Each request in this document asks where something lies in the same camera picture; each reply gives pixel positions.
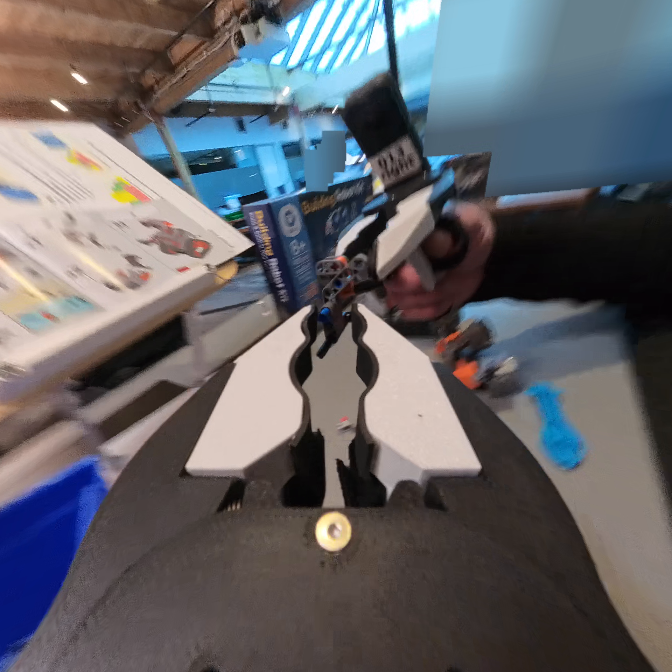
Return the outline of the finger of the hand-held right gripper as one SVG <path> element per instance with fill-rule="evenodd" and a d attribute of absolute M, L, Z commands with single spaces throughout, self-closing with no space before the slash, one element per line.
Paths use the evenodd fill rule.
<path fill-rule="evenodd" d="M 420 189 L 395 203 L 395 211 L 374 243 L 374 271 L 385 280 L 407 261 L 432 233 L 435 219 L 429 205 L 432 189 Z"/>
<path fill-rule="evenodd" d="M 335 256 L 350 259 L 360 253 L 368 253 L 387 224 L 385 215 L 360 216 L 340 234 Z"/>

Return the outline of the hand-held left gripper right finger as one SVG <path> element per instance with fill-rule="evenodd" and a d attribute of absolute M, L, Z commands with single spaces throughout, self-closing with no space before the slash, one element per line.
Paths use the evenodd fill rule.
<path fill-rule="evenodd" d="M 356 434 L 363 475 L 386 496 L 403 482 L 479 475 L 481 462 L 430 358 L 367 307 L 352 308 L 351 330 L 365 384 Z"/>

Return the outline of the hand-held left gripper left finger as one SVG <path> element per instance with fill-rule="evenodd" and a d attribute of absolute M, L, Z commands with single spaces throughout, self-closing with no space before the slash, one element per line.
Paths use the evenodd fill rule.
<path fill-rule="evenodd" d="M 312 372 L 315 307 L 304 307 L 238 357 L 185 470 L 190 476 L 276 479 L 310 424 L 303 383 Z"/>

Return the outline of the dark grey angled toy beam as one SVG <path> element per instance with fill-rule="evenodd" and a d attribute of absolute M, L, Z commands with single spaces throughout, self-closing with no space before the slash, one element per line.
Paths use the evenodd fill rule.
<path fill-rule="evenodd" d="M 369 271 L 368 257 L 363 253 L 351 259 L 344 255 L 327 257 L 316 264 L 316 276 L 322 287 L 318 322 L 324 333 L 324 342 L 316 353 L 319 359 L 326 356 L 344 332 L 351 319 L 350 306 L 367 290 Z"/>

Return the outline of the person's right forearm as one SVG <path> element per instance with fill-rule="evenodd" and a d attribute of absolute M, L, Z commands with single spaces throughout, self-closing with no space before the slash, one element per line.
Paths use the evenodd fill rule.
<path fill-rule="evenodd" d="M 474 301 L 604 301 L 671 320 L 671 204 L 594 201 L 498 212 Z"/>

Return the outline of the person's right hand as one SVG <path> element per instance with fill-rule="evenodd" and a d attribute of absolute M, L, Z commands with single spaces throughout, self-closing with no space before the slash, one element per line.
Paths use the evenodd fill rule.
<path fill-rule="evenodd" d="M 495 240 L 489 211 L 471 202 L 448 202 L 443 215 L 454 217 L 468 240 L 459 265 L 439 272 L 433 290 L 425 290 L 416 269 L 404 264 L 384 284 L 386 304 L 406 321 L 428 322 L 458 310 L 475 293 L 484 277 L 485 263 Z"/>

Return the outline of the black pole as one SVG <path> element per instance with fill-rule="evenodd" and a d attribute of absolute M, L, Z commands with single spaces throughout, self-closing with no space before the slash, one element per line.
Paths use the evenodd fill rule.
<path fill-rule="evenodd" d="M 410 4 L 410 1 L 383 1 L 389 71 L 406 102 L 413 96 L 413 50 L 407 44 Z"/>

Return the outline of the blue robot kit box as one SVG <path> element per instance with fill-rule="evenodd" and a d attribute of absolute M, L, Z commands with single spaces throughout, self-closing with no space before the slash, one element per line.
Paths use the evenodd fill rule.
<path fill-rule="evenodd" d="M 380 193 L 374 174 L 331 184 L 326 191 L 293 192 L 243 205 L 243 215 L 281 315 L 313 302 L 321 289 L 315 264 L 362 223 L 364 207 Z"/>

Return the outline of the white book stand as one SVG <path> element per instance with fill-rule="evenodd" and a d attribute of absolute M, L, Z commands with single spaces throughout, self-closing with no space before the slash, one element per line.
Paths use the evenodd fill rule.
<path fill-rule="evenodd" d="M 1 474 L 58 470 L 196 388 L 268 332 L 278 314 L 260 263 L 243 264 L 176 317 L 55 388 L 1 410 Z"/>

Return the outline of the instruction booklet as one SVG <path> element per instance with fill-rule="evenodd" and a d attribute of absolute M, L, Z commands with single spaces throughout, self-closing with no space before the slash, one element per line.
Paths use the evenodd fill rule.
<path fill-rule="evenodd" d="M 1 363 L 146 319 L 251 241 L 98 126 L 1 122 Z"/>

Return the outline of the blue storage bin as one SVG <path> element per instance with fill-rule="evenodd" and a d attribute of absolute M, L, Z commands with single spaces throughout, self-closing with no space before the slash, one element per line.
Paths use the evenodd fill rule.
<path fill-rule="evenodd" d="M 82 458 L 1 506 L 2 671 L 48 613 L 107 495 L 101 464 Z"/>

